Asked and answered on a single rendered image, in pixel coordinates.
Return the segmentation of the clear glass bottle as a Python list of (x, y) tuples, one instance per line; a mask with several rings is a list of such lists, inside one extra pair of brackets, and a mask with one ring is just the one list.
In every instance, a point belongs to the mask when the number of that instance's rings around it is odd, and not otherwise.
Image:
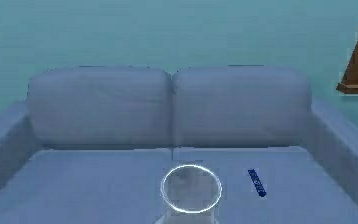
[(153, 224), (220, 224), (222, 193), (222, 183), (212, 170), (198, 164), (173, 167), (161, 180), (165, 211)]

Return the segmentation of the pale blue sofa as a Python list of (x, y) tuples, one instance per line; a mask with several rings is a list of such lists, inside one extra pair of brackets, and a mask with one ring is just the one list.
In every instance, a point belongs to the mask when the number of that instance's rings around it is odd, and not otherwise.
[(358, 129), (299, 72), (247, 65), (33, 76), (0, 115), (0, 224), (153, 224), (182, 164), (219, 177), (220, 224), (358, 224)]

